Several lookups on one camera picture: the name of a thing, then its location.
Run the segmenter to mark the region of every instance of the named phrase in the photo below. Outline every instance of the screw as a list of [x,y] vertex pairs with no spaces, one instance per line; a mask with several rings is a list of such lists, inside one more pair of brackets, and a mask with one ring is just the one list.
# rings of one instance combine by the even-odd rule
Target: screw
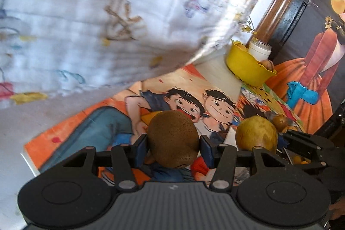
[[230,183],[226,180],[216,180],[212,183],[212,186],[217,189],[227,189],[230,186]]
[[135,187],[135,182],[132,180],[122,180],[119,182],[119,187],[122,189],[133,189]]

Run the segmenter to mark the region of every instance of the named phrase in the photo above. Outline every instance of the gray ribbed surface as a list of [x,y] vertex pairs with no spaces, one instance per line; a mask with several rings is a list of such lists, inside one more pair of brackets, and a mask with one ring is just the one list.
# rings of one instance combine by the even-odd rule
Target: gray ribbed surface
[[[27,230],[39,229],[35,226],[27,227]],[[229,195],[212,192],[201,182],[148,182],[138,192],[120,195],[102,218],[79,229],[264,230],[274,228],[252,221],[241,213]],[[315,225],[304,229],[322,230],[323,228]]]

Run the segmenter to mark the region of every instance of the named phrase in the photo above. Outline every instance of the white cloth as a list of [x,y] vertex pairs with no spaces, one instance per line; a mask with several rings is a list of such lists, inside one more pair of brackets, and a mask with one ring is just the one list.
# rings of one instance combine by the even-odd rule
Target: white cloth
[[0,101],[174,71],[226,44],[256,1],[0,0]]

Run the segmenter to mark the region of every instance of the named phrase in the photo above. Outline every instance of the white table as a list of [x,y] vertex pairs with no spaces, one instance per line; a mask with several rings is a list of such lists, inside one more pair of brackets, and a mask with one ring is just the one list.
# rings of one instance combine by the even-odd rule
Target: white table
[[[196,69],[234,101],[238,100],[242,82],[227,69],[223,55],[196,65]],[[119,90],[122,89],[102,89],[0,110],[1,230],[18,230],[25,226],[17,206],[17,194],[33,178],[33,173],[21,156],[24,144],[84,108],[113,96]]]

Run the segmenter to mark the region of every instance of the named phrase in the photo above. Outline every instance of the yellow bowl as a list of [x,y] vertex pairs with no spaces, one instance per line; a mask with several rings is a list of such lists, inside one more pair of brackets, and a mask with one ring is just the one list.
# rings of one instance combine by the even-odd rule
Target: yellow bowl
[[239,79],[251,86],[260,87],[267,79],[277,75],[276,71],[270,71],[260,65],[251,54],[242,50],[238,44],[240,42],[232,42],[226,64]]

